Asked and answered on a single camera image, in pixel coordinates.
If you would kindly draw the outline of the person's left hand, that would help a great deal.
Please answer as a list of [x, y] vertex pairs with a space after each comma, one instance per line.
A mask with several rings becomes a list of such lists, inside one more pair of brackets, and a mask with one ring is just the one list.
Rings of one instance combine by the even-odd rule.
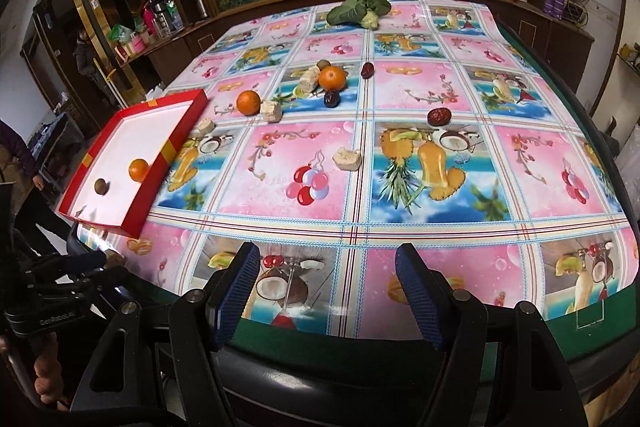
[[1, 336], [1, 355], [14, 381], [35, 407], [66, 412], [62, 367], [55, 333], [32, 339]]

